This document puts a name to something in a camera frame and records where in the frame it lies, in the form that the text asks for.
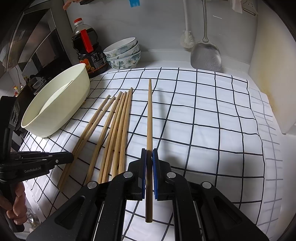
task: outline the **floral bowl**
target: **floral bowl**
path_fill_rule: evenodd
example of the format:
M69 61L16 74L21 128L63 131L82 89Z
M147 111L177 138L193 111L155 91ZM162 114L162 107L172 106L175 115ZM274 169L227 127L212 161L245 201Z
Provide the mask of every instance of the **floral bowl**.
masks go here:
M121 59L108 61L108 63L114 69L132 69L136 67L140 58L141 58L141 51Z
M130 50L136 44L137 44L137 39L135 37L122 39L105 48L103 52L107 58L113 58Z
M140 46L139 46L139 42L137 41L137 44L132 47L130 50L116 56L116 57L113 57L113 58L107 58L107 61L113 61L113 60L116 60L116 59L121 59L121 58L124 58L124 57L127 57L127 56L130 56L130 55L133 55L135 53L138 53L140 51Z

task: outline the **chopstick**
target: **chopstick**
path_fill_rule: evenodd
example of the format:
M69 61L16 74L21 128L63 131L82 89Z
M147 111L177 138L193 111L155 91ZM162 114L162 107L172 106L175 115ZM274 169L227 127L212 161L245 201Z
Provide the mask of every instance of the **chopstick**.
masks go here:
M87 134L87 132L89 131L90 127L93 125L93 123L95 122L96 118L98 117L99 115L99 112L102 110L102 108L105 106L105 104L107 103L108 99L110 98L110 95L108 95L104 101L102 102L102 104L99 106L99 108L96 110L95 114L93 115L93 117L91 118L91 120L89 121L89 123L87 124L87 126L85 127L84 131L82 132L81 136L79 137L73 151L72 151L72 154L75 155L76 154L76 151L78 150L83 138L85 137L85 135ZM57 184L57 188L61 188L61 185L63 183L63 180L65 178L65 175L66 175L66 172L67 170L69 169L70 167L70 163L67 163L64 167L64 170L59 178L59 182Z
M152 86L149 79L148 89L148 113L147 113L147 166L146 166L146 223L152 223L152 202L153 202L153 184L152 184Z
M117 105L115 114L113 116L112 124L111 124L110 130L109 130L109 134L108 134L108 138L107 138L107 141L106 141L106 144L105 144L104 154L103 154L103 158L102 158L102 162L101 162L101 169L100 169L100 173L99 173L99 177L98 177L98 183L99 184L102 183L103 173L104 173L105 163L106 163L106 157L107 157L110 141L111 141L111 138L112 138L112 133L113 133L113 130L114 130L116 118L118 116L119 108L121 106L121 103L124 102L125 95L126 95L126 92L124 93L124 95L121 95L120 104Z
M121 147L120 147L120 156L119 156L118 174L121 174L124 172L124 158L125 158L125 153L126 153L126 135L127 135L127 130L128 130L128 120L129 120L129 112L131 109L132 94L133 94L133 88L130 89L130 94L128 96L128 105L126 107L126 114L125 114L125 118L124 118L122 138L121 138Z
M103 140L105 138L105 135L106 135L108 126L110 125L110 122L112 120L112 116L113 116L114 111L115 111L115 109L116 109L116 107L118 105L118 102L120 100L121 95L122 95L122 92L119 92L119 94L118 94L118 96L117 96L117 98L116 98L116 100L115 100L115 102L114 102L114 104L112 106L112 109L111 109L111 111L110 111L110 113L109 113L109 115L107 117L107 120L106 120L106 122L104 124L104 127L103 127L102 132L101 132L100 137L99 137L99 140L98 140L98 142L96 144L96 148L95 148L95 150L93 152L93 155L92 155L92 158L91 158L91 163L89 165L89 170L87 172L87 175L86 175L86 179L84 181L84 184L87 184L91 180L91 176L92 176L93 171L94 171L94 166L96 164L96 159L98 157L100 147L101 147L101 145L103 143Z
M118 115L116 116L115 127L111 133L111 140L110 140L110 145L109 145L107 156L106 156L106 162L105 162L105 167L104 167L104 172L103 172L103 177L102 177L102 183L105 183L108 180L108 174L109 174L110 164L111 164L110 160L112 159L111 156L112 156L113 147L115 144L114 141L117 138L117 130L118 130L118 126L119 126L119 121L121 119L121 113L122 113L126 98L127 98L127 94L126 94L126 92L124 92L122 102L120 103Z
M96 125L97 125L97 124L100 122L100 120L103 118L104 114L105 114L106 111L109 109L109 107L110 107L111 104L114 102L114 100L115 100L115 97L113 97L113 98L107 103L107 105L104 107L104 109L102 110L102 112L98 115L98 117L96 118L95 122L94 122L93 125L90 127L90 129L88 130L88 132L87 132L87 134L85 135L84 139L82 140L80 146L78 147L78 149L77 149L77 151L76 151L76 153L75 153L75 155L74 155L74 160L73 160L73 162L70 164L68 170L66 171L66 174L65 174L65 176L64 176L64 180L63 180L63 182L62 182L62 184L61 184L61 187L60 187L60 189L59 189L60 192L62 192L63 189L64 189L64 186L65 186L65 184L66 184L67 178L68 178L68 176L70 175L71 170L72 170L72 168L73 168L73 166L74 166L75 160L79 157L79 155L80 155L80 153L81 153L81 151L82 151L82 149L83 149L85 143L86 143L87 140L90 138L90 136L92 135L94 129L96 128Z
M114 149L114 154L113 154L113 167L112 167L112 179L117 175L117 166L119 163L119 148L121 144L121 137L123 133L123 125L124 125L124 120L126 116L126 109L128 105L128 101L130 98L130 95L132 94L131 90L128 91L124 106L121 112L121 117L120 117L120 122L119 122L119 127L118 127L118 132L117 132L117 137L116 137L116 143L115 143L115 149Z

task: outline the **plastic bottle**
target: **plastic bottle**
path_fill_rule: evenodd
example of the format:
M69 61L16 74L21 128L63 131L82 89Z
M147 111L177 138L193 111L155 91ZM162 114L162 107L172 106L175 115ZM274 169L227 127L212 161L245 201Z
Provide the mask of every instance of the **plastic bottle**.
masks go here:
M82 18L74 20L74 24L73 48L77 50L79 61L86 64L89 77L93 78L108 69L106 56L98 43L96 31L84 24Z

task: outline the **bowl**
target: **bowl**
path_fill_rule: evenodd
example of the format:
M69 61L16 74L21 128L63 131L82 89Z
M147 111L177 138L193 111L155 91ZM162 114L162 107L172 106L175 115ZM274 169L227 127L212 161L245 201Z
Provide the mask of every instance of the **bowl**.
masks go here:
M136 67L140 58L141 58L141 51L121 59L108 61L108 63L114 69L131 69Z
M105 48L103 52L107 58L113 58L130 50L132 47L136 45L136 42L137 39L135 37L122 39Z
M50 136L75 114L89 89L85 64L68 68L35 96L24 113L22 128L39 137Z
M113 57L113 58L107 58L107 61L113 61L113 60L116 60L116 59L120 59L120 58L124 58L124 57L127 57L127 56L130 56L130 55L133 55L135 53L138 53L140 51L140 46L139 46L139 42L137 41L137 44L132 47L130 50L116 56L116 57Z

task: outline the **hand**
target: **hand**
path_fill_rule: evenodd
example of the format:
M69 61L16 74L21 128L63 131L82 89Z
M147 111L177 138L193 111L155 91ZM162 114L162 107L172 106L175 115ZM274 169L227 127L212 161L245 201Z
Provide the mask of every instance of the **hand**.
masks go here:
M67 10L67 8L71 5L72 2L81 2L82 0L67 0L65 5L63 6L64 10Z
M7 210L7 217L13 219L16 225L21 225L27 221L27 207L25 187L22 182L15 188L15 202L12 205L5 197L0 195L0 206Z

